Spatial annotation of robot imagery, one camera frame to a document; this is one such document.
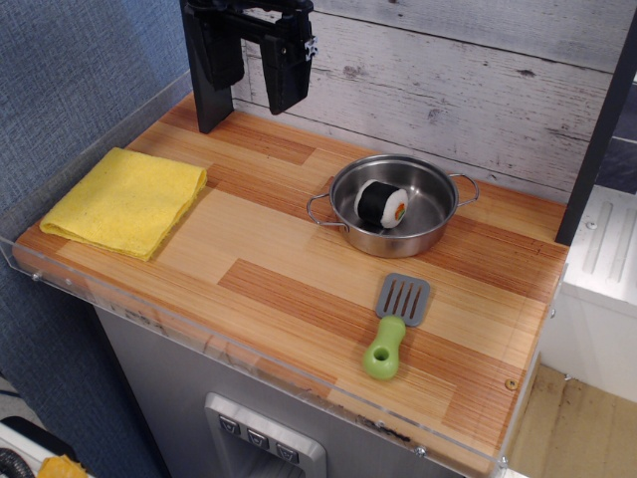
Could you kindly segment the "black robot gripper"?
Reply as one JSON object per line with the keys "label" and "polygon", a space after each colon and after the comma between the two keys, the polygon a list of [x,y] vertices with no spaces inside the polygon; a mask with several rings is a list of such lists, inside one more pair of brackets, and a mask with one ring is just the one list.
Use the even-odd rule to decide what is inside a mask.
{"label": "black robot gripper", "polygon": [[215,91],[244,77],[241,39],[260,44],[269,110],[279,115],[309,93],[318,53],[312,1],[187,1],[202,22],[204,73]]}

